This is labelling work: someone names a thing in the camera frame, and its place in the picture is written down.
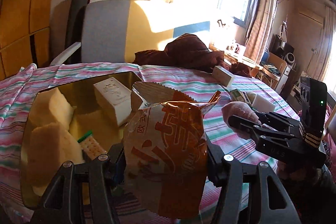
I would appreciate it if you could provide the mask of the white foam block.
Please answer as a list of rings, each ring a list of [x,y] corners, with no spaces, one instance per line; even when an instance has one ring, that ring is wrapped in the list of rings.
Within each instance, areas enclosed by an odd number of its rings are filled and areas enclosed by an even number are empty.
[[[259,94],[248,92],[247,96],[252,103],[251,106],[253,109],[263,113],[273,112],[275,110],[275,105]]]

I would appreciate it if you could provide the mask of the yellow sponge block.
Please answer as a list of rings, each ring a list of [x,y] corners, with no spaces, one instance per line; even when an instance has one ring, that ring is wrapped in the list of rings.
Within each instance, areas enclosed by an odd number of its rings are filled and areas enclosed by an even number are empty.
[[[35,128],[27,152],[27,182],[41,197],[65,161],[84,162],[77,140],[60,123]]]
[[[74,108],[67,101],[59,88],[38,93],[29,113],[29,121],[35,127],[50,123],[60,123],[69,130]]]

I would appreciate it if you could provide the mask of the cracker pack green wrapper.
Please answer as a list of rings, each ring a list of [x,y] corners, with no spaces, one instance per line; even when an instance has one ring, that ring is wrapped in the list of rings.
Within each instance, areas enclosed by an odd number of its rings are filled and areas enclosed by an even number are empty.
[[[96,157],[99,157],[102,154],[107,154],[107,151],[93,137],[93,132],[91,130],[87,131],[77,140],[77,142],[91,160],[96,159]]]

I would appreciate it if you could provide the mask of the orange snack bag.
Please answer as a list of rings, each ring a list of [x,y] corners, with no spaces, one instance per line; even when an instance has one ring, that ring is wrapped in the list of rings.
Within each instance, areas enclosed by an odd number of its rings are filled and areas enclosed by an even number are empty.
[[[134,116],[123,132],[125,186],[142,207],[172,219],[198,215],[207,173],[203,118],[220,97],[216,91],[197,102],[157,83],[132,86]]]

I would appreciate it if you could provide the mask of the white cardboard box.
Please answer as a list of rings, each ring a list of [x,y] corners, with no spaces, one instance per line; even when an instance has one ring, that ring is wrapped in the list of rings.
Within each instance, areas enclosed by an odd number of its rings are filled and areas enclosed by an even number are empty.
[[[93,88],[103,112],[118,127],[124,124],[131,113],[130,89],[114,77],[95,83]]]

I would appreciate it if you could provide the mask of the small green medicine box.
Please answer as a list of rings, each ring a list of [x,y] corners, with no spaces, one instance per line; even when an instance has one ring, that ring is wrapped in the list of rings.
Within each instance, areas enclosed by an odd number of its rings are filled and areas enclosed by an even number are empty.
[[[234,90],[231,90],[229,92],[230,96],[231,96],[231,99],[233,101],[240,101],[240,102],[244,102],[248,105],[251,104],[251,101],[249,100],[247,94],[245,92],[241,92],[240,90],[238,89],[234,89]]]

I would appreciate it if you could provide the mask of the wooden desk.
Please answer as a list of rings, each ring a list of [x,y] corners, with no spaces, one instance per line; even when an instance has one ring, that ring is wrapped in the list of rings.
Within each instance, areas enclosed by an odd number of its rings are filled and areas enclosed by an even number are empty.
[[[274,90],[279,84],[281,77],[284,75],[286,68],[285,61],[282,61],[275,55],[270,56],[270,63],[268,63],[268,58],[266,58],[266,63],[264,65],[260,65],[248,57],[245,57],[241,53],[238,54],[235,51],[230,50],[219,50],[215,47],[214,43],[209,44],[209,49],[212,51],[223,52],[224,62],[229,66],[238,63],[246,65],[249,68],[249,73],[252,77],[260,79]]]

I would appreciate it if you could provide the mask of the white desk fan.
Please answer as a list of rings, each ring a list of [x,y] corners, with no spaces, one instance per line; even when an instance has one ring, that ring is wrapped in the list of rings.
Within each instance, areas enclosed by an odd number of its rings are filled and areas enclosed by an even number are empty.
[[[292,66],[295,63],[295,57],[294,54],[291,52],[288,52],[285,56],[284,56],[284,60],[286,61],[286,63],[288,64],[288,66]]]

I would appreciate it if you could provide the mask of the beige box with blue stripe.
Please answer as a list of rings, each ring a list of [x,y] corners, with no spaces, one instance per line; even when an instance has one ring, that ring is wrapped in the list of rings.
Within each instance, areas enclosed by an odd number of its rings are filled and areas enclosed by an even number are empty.
[[[221,66],[214,67],[212,76],[214,79],[217,80],[217,82],[219,82],[221,85],[225,87],[231,86],[235,79],[234,74],[232,74],[230,71],[224,69]]]

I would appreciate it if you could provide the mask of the gold metal tray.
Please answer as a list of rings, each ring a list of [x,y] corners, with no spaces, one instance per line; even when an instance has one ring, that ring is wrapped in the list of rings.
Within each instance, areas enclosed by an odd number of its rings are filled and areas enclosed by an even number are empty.
[[[65,96],[68,103],[75,108],[70,124],[70,133],[76,139],[79,139],[87,131],[93,131],[94,129],[99,128],[101,132],[98,133],[95,139],[107,151],[112,145],[121,141],[123,137],[123,128],[125,127],[124,124],[117,127],[117,125],[103,113],[102,108],[96,101],[94,84],[111,77],[117,79],[128,89],[131,89],[135,82],[141,81],[141,78],[139,78],[134,72],[120,72],[92,77],[58,86],[59,91]],[[20,159],[22,201],[25,207],[32,210],[37,207],[40,200],[40,197],[34,193],[33,186],[26,179],[28,162],[27,151],[30,146],[31,132],[35,128],[35,125],[30,121],[26,122]]]

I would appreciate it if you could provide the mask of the maroon quilted jacket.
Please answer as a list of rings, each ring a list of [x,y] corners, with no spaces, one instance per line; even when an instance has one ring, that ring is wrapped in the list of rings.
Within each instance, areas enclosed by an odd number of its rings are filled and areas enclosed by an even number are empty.
[[[211,73],[214,67],[221,66],[234,75],[251,78],[250,68],[242,63],[231,65],[224,62],[224,53],[211,51],[194,34],[183,34],[168,43],[163,51],[144,50],[135,53],[137,65],[159,65],[194,69]]]

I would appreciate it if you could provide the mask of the dark rolled mat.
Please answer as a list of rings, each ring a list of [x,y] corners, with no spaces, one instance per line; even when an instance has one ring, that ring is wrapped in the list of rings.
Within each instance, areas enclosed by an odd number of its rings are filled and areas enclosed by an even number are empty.
[[[64,49],[81,41],[85,9],[90,0],[71,0],[68,13]]]

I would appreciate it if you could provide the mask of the grey office chair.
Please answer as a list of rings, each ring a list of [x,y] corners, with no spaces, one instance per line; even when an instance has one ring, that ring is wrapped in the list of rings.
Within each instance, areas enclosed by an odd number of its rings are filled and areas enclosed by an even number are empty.
[[[81,41],[52,61],[64,64],[70,57],[73,63],[125,61],[126,33],[131,0],[104,0],[89,3],[85,9]]]

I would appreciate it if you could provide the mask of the wooden wardrobe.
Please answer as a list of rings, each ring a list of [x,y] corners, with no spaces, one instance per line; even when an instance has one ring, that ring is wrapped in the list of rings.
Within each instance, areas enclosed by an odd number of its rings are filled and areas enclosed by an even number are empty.
[[[51,0],[1,0],[1,79],[51,61]]]

